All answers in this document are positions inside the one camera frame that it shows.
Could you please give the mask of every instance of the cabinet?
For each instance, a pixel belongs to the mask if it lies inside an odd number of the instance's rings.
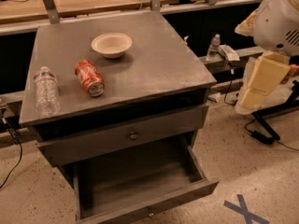
[[[92,51],[103,33],[126,33],[133,46],[118,60]],[[91,97],[74,74],[91,60],[105,92]],[[59,81],[60,113],[39,119],[33,74],[49,66]],[[77,196],[78,223],[130,223],[213,192],[192,146],[216,80],[157,12],[38,29],[20,124],[36,135]]]

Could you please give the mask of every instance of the blue tape x mark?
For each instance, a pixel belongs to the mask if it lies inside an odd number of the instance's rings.
[[[244,200],[244,197],[243,195],[241,194],[237,194],[237,199],[239,200],[240,202],[240,206],[237,206],[235,204],[232,204],[232,203],[229,203],[227,201],[224,202],[224,206],[234,210],[235,212],[241,214],[244,216],[245,218],[245,221],[246,221],[246,224],[252,224],[252,220],[260,223],[260,224],[269,224],[270,222],[261,218],[261,217],[258,217],[256,216],[255,214],[249,212],[246,204],[245,204],[245,200]]]

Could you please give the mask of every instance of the gray countertop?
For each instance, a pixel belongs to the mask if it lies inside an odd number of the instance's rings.
[[[117,60],[106,59],[91,47],[94,38],[112,32],[127,34],[133,40]],[[75,75],[81,59],[93,62],[103,76],[105,91],[101,96],[91,97],[81,88]],[[61,100],[60,112],[51,119],[39,119],[35,111],[33,76],[45,65],[57,75]],[[43,26],[36,34],[20,125],[33,126],[215,83],[199,58],[157,12]]]

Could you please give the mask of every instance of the drawer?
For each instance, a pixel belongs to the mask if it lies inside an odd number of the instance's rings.
[[[77,224],[131,223],[211,194],[184,134],[66,165]]]
[[[53,166],[82,161],[202,128],[208,105],[194,105],[40,142]]]

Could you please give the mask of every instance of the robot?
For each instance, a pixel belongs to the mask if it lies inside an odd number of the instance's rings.
[[[290,58],[299,55],[299,0],[263,0],[235,32],[253,36],[265,50],[238,99],[238,106],[252,112],[290,72]]]

